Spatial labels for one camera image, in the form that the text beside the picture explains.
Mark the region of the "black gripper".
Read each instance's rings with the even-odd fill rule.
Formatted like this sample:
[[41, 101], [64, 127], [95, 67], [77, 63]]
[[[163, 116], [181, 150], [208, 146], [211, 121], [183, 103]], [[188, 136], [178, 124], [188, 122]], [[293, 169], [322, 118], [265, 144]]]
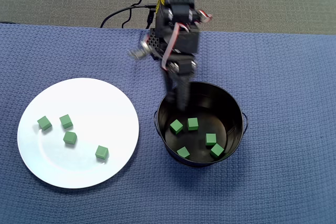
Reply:
[[166, 87], [166, 100], [175, 102], [173, 80], [169, 72], [178, 74], [176, 79], [176, 103], [179, 110], [184, 111], [190, 97], [190, 76], [196, 69], [195, 54], [198, 50], [200, 37], [196, 25], [183, 25], [176, 23], [174, 26], [164, 28], [164, 80]]

